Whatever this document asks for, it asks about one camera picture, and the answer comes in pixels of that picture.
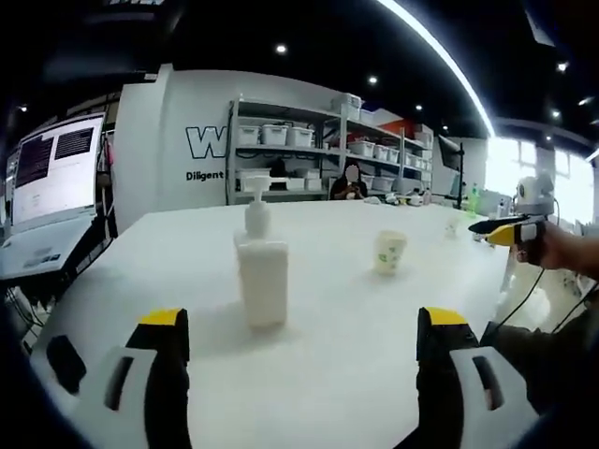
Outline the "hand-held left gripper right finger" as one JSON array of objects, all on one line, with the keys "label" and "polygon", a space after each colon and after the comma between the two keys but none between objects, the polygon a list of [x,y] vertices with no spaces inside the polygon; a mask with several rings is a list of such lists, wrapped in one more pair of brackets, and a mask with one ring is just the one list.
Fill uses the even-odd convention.
[{"label": "hand-held left gripper right finger", "polygon": [[455,311],[418,311],[416,362],[418,448],[515,448],[538,420],[524,378]]}]

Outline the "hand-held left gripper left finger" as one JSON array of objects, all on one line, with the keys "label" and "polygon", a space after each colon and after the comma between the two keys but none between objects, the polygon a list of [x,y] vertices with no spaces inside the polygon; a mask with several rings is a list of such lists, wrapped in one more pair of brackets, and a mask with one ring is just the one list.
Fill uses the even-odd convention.
[{"label": "hand-held left gripper left finger", "polygon": [[189,448],[188,312],[142,316],[80,383],[77,430],[92,448]]}]

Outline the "person's right hand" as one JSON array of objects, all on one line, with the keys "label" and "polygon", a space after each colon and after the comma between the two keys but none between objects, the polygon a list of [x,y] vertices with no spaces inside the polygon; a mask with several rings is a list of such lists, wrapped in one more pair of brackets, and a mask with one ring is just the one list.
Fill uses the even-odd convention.
[{"label": "person's right hand", "polygon": [[514,247],[517,260],[546,270],[566,269],[598,281],[598,238],[577,236],[546,222],[536,243]]}]

